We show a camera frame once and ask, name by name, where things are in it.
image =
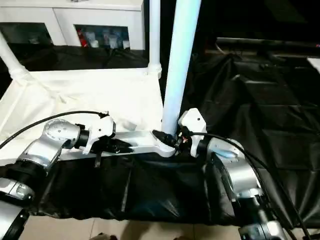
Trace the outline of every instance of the white fabric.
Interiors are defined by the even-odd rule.
[[[158,78],[146,75],[144,68],[30,73],[33,80],[13,80],[0,100],[0,142],[35,121],[76,110],[109,111],[117,132],[161,129],[163,105]],[[62,117],[87,128],[97,118],[92,114]],[[0,160],[18,157],[41,135],[43,127],[41,124],[26,131],[1,149]]]

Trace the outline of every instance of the black fabric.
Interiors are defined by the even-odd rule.
[[[59,59],[55,50],[51,69],[85,68],[88,55],[77,53],[74,59],[69,48],[60,50],[67,56]],[[118,61],[124,66],[130,56],[121,55]],[[109,66],[117,66],[117,60],[108,59]],[[101,68],[96,61],[88,68]],[[146,63],[134,57],[134,65]],[[193,55],[181,113],[198,108],[209,133],[239,141],[275,170],[306,225],[319,228],[319,89],[320,75],[306,59]],[[277,215],[296,226],[287,200],[258,167]],[[5,171],[0,167],[0,176]],[[237,225],[217,179],[210,162],[187,154],[114,156],[103,158],[100,168],[94,168],[94,159],[65,161],[54,166],[30,210],[55,218]]]

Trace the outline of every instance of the black cylinder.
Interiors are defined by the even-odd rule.
[[[42,166],[27,159],[18,159],[5,173],[7,179],[25,184],[35,192],[43,184],[46,176],[47,172]]]
[[[78,140],[76,141],[74,147],[78,149],[79,147],[85,147],[89,139],[89,131],[81,129]]]
[[[263,195],[250,198],[238,198],[232,202],[234,215],[239,225],[265,224],[273,221],[272,211]]]

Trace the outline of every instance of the cable connector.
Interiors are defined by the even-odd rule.
[[[181,127],[182,136],[185,138],[189,138],[194,135],[193,131],[190,131],[186,126]]]
[[[99,117],[101,118],[101,119],[103,119],[103,118],[105,118],[105,117],[107,117],[107,116],[110,116],[109,115],[109,111],[106,111],[106,112],[99,112]]]

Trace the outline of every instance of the glass cabinet door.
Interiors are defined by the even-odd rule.
[[[5,40],[12,44],[53,44],[44,23],[0,22],[0,31]]]
[[[74,25],[82,47],[129,49],[126,26]]]

